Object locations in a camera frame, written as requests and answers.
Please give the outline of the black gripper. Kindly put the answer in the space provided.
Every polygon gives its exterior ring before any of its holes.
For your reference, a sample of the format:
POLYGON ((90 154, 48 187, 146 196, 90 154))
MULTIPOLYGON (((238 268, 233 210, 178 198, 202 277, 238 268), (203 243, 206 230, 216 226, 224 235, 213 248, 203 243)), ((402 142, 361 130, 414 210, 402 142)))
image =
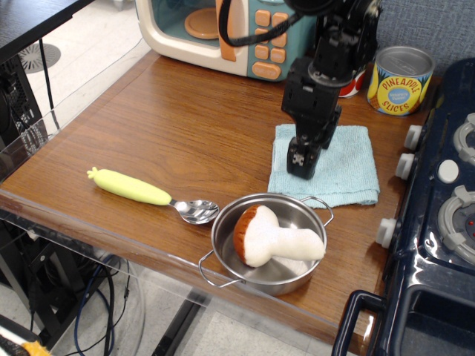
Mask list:
POLYGON ((341 115, 339 89, 313 80, 309 74, 311 63, 309 57, 292 63, 281 105, 282 111, 293 119, 297 136, 289 143, 286 170, 307 180, 314 177, 321 148, 330 146, 341 115))

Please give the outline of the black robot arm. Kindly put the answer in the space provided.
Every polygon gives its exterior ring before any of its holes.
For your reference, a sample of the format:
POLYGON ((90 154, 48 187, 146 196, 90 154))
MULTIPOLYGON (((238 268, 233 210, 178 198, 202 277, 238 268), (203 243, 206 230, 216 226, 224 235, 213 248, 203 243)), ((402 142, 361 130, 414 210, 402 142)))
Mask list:
POLYGON ((315 52, 289 69, 281 109, 295 123, 286 170, 311 179, 321 152, 328 149, 341 115, 338 97, 378 47, 380 1, 297 1, 297 13, 315 15, 315 52))

